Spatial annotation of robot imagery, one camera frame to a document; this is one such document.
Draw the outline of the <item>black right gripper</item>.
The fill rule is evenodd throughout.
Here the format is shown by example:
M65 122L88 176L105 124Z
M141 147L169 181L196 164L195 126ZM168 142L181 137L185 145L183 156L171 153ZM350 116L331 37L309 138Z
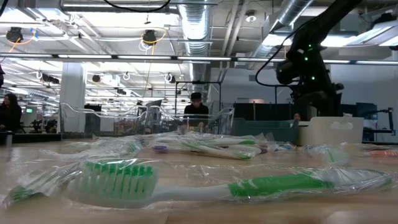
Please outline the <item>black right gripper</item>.
M293 85L291 97L294 103L316 108L319 116L337 117L342 97L338 91L345 87L342 83L333 83L332 87L333 92L327 93L325 90L310 90L305 85Z

